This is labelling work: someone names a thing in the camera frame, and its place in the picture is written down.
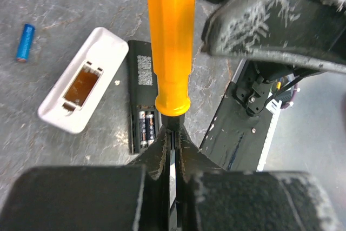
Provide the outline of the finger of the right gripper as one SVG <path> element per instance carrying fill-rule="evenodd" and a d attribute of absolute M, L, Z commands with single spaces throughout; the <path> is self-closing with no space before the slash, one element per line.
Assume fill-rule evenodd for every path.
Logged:
<path fill-rule="evenodd" d="M 205 23 L 211 56 L 345 72 L 345 0 L 224 0 Z"/>

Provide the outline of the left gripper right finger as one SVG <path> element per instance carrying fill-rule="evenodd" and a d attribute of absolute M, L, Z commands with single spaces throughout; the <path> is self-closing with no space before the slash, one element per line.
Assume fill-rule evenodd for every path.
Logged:
<path fill-rule="evenodd" d="M 198 204 L 208 191 L 201 178 L 204 173 L 220 173 L 221 167 L 193 144 L 185 127 L 175 132 L 176 209 L 181 230 L 201 230 Z"/>

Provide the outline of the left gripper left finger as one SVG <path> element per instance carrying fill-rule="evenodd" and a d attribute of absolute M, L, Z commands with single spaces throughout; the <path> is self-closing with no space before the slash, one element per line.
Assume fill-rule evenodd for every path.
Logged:
<path fill-rule="evenodd" d="M 141 167 L 141 182 L 133 230 L 169 230 L 169 131 L 161 127 L 154 142 L 129 165 Z"/>

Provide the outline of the black remote control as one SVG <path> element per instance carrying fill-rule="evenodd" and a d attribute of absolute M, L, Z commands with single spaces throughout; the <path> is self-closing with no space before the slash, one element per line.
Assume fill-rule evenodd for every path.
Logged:
<path fill-rule="evenodd" d="M 151 43 L 128 41 L 127 62 L 131 109 L 131 149 L 142 153 L 158 133 L 159 114 L 155 107 L 157 77 L 152 64 Z"/>

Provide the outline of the white remote control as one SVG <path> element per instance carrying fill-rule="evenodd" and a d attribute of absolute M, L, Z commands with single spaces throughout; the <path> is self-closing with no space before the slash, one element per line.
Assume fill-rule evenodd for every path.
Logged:
<path fill-rule="evenodd" d="M 79 134 L 128 51 L 128 43 L 108 29 L 93 29 L 39 106 L 38 117 L 71 134 Z"/>

